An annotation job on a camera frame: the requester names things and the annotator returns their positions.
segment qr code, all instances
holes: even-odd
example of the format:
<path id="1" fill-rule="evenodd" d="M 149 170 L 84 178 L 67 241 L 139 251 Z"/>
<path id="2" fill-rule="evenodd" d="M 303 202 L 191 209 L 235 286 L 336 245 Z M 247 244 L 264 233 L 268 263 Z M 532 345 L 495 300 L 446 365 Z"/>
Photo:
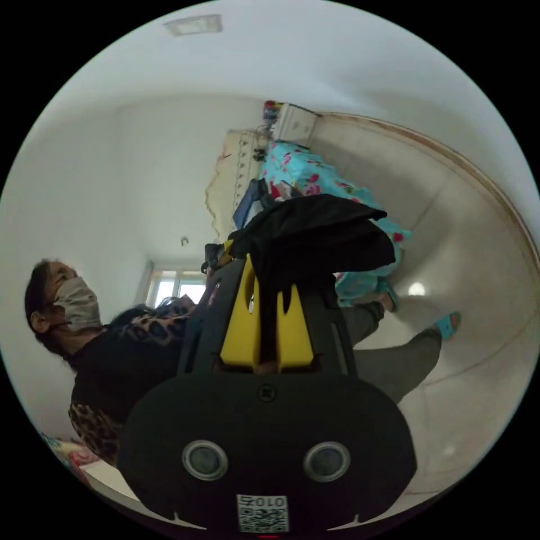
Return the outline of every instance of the qr code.
<path id="1" fill-rule="evenodd" d="M 241 533 L 289 532 L 287 497 L 237 495 Z"/>

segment screw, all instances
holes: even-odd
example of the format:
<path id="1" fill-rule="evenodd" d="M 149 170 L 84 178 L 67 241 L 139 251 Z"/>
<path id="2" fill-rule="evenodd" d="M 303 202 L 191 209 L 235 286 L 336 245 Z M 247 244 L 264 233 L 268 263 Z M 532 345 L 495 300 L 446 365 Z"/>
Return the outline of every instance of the screw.
<path id="1" fill-rule="evenodd" d="M 276 399 L 276 396 L 277 390 L 271 384 L 263 384 L 257 390 L 257 397 L 263 403 L 270 403 L 270 401 L 274 401 L 274 399 Z"/>

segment window frame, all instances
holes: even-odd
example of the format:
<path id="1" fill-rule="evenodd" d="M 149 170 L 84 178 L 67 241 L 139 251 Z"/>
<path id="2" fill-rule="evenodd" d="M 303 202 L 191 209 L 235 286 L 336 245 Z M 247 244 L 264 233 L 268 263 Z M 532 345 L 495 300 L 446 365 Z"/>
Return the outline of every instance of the window frame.
<path id="1" fill-rule="evenodd" d="M 154 267 L 146 287 L 145 304 L 147 306 L 151 308 L 155 306 L 159 285 L 163 281 L 173 281 L 172 296 L 178 296 L 182 285 L 205 285 L 206 277 L 200 269 L 175 269 L 171 266 Z"/>

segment yellow plastic part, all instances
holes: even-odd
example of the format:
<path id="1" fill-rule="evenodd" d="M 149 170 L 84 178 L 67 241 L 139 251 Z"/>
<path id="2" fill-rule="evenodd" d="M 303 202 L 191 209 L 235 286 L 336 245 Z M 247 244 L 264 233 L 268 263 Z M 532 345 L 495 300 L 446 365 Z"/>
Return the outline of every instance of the yellow plastic part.
<path id="1" fill-rule="evenodd" d="M 232 257 L 229 255 L 233 240 L 227 240 L 223 244 L 223 255 L 218 261 L 218 267 L 221 268 L 232 261 Z"/>
<path id="2" fill-rule="evenodd" d="M 276 339 L 280 373 L 288 368 L 308 367 L 313 362 L 313 349 L 296 285 L 291 287 L 291 303 L 287 313 L 283 293 L 278 294 Z"/>
<path id="3" fill-rule="evenodd" d="M 253 311 L 249 312 L 253 296 Z M 251 367 L 256 372 L 260 356 L 259 281 L 249 255 L 238 287 L 227 335 L 221 349 L 221 360 L 228 366 Z"/>

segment face mask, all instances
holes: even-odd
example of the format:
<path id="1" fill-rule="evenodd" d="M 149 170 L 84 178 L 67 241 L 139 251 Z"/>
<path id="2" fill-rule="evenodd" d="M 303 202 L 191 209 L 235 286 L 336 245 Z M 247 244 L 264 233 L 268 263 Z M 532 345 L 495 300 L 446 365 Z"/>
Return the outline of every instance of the face mask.
<path id="1" fill-rule="evenodd" d="M 54 305 L 64 308 L 65 323 L 74 332 L 102 326 L 96 296 L 80 277 L 67 280 L 58 288 Z"/>

